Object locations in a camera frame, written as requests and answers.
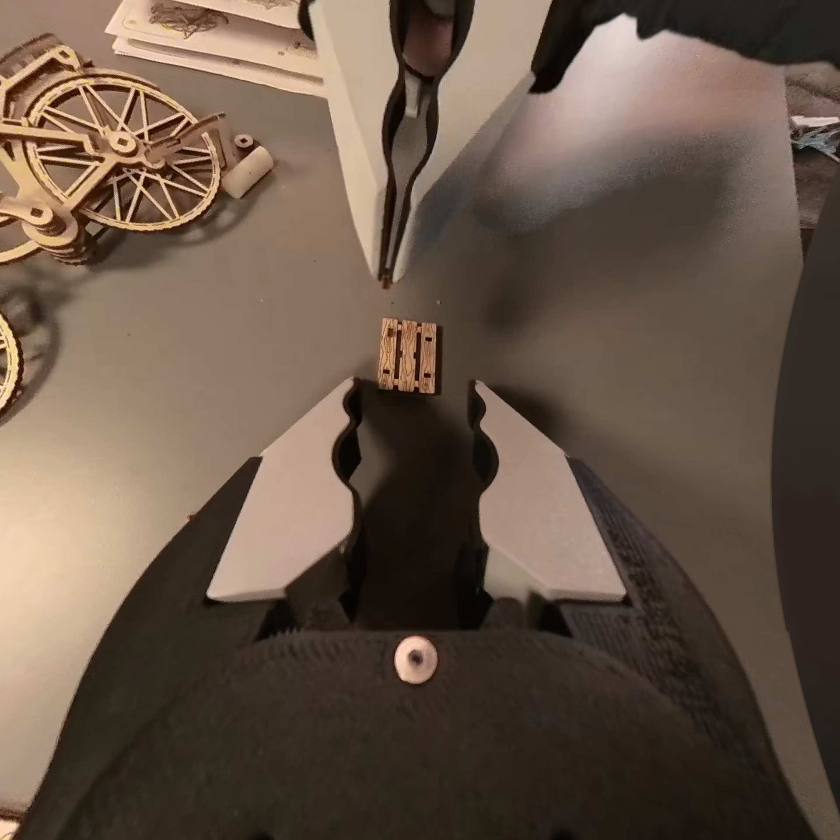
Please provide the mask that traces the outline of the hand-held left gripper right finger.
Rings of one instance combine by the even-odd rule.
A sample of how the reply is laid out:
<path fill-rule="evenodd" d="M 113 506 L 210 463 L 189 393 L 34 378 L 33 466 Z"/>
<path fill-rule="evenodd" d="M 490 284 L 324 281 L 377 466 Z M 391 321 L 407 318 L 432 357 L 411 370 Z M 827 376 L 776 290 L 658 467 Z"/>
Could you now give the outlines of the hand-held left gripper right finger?
<path fill-rule="evenodd" d="M 548 605 L 624 606 L 627 585 L 560 446 L 482 381 L 467 422 L 477 497 L 458 554 L 458 618 L 493 603 L 538 618 Z"/>

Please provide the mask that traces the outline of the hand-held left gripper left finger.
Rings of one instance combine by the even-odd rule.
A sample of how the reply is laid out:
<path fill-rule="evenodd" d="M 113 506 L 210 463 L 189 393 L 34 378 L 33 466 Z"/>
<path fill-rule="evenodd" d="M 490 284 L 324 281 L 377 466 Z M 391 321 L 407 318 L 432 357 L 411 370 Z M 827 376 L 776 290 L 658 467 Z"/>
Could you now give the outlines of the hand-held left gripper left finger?
<path fill-rule="evenodd" d="M 284 601 L 303 620 L 326 601 L 353 614 L 364 577 L 361 380 L 337 385 L 259 456 L 206 589 L 216 603 Z"/>

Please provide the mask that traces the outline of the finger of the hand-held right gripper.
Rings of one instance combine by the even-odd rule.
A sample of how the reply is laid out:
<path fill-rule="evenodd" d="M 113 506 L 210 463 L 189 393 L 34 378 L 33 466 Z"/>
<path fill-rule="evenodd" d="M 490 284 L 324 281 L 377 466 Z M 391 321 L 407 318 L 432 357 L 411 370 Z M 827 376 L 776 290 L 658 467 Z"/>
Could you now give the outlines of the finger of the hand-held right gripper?
<path fill-rule="evenodd" d="M 316 1 L 308 16 L 354 228 L 378 281 L 383 271 L 392 273 L 392 147 L 403 117 L 392 2 Z"/>
<path fill-rule="evenodd" d="M 406 179 L 392 230 L 393 283 L 430 248 L 469 196 L 529 91 L 551 1 L 456 2 L 447 66 L 427 87 L 423 155 Z"/>

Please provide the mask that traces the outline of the small slatted wooden plate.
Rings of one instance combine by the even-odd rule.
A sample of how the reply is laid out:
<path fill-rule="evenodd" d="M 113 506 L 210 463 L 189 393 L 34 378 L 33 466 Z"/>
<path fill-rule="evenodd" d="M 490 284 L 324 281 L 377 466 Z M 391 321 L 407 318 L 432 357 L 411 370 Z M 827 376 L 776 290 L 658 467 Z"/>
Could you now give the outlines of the small slatted wooden plate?
<path fill-rule="evenodd" d="M 437 338 L 435 323 L 384 318 L 377 366 L 379 390 L 437 394 Z"/>

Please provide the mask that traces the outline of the person's right forearm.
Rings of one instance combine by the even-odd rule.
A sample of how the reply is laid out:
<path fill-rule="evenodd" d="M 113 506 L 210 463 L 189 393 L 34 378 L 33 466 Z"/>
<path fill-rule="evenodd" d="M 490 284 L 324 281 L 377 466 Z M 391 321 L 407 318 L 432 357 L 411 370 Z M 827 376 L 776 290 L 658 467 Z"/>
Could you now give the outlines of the person's right forearm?
<path fill-rule="evenodd" d="M 771 65 L 839 68 L 838 1 L 642 1 L 625 14 L 642 37 L 668 31 Z"/>

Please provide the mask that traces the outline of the wooden bicycle model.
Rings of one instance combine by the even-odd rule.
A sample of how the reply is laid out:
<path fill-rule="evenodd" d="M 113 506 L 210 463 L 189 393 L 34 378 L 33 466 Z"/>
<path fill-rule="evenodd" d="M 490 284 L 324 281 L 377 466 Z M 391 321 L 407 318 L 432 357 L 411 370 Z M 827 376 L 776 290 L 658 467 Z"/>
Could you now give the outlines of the wooden bicycle model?
<path fill-rule="evenodd" d="M 7 52 L 1 70 L 2 266 L 39 254 L 87 266 L 104 233 L 197 222 L 255 147 L 223 112 L 199 119 L 51 33 Z"/>

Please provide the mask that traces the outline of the small white wax cylinder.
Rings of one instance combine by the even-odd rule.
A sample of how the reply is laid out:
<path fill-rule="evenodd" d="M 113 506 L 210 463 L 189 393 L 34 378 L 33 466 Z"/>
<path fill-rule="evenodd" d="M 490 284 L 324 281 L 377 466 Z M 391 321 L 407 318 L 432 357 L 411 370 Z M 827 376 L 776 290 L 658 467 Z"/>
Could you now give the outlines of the small white wax cylinder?
<path fill-rule="evenodd" d="M 262 145 L 257 145 L 239 163 L 231 168 L 221 181 L 230 197 L 239 200 L 273 171 L 274 159 Z"/>

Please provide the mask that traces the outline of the flat instruction sheets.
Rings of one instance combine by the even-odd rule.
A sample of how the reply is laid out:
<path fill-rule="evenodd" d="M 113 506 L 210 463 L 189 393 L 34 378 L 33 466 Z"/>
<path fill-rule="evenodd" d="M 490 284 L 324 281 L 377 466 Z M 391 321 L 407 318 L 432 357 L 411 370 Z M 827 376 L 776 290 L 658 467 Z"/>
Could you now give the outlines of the flat instruction sheets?
<path fill-rule="evenodd" d="M 121 56 L 326 98 L 299 1 L 122 1 L 106 27 Z"/>

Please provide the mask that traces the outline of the white blue crumpled scrap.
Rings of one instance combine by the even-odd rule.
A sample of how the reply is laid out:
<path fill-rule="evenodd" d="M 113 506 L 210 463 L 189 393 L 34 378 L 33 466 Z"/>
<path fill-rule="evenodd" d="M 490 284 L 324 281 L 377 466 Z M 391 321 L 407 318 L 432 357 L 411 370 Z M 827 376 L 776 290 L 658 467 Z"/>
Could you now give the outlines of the white blue crumpled scrap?
<path fill-rule="evenodd" d="M 798 151 L 811 149 L 839 163 L 839 117 L 789 117 L 791 144 Z"/>

